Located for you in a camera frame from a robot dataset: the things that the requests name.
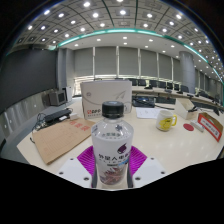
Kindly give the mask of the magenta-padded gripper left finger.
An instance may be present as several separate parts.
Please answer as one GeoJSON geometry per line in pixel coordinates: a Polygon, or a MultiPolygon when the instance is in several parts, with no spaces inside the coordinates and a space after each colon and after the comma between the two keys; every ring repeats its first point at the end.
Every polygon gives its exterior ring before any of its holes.
{"type": "Polygon", "coordinates": [[[57,175],[81,187],[95,188],[97,171],[93,147],[88,147],[76,158],[69,158],[59,169],[57,175]]]}

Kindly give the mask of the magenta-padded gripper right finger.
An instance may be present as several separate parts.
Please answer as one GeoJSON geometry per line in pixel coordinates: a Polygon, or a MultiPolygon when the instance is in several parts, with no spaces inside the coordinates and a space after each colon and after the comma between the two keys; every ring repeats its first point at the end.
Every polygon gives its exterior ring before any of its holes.
{"type": "Polygon", "coordinates": [[[166,176],[166,171],[155,157],[147,157],[136,147],[131,148],[127,185],[140,188],[166,176]]]}

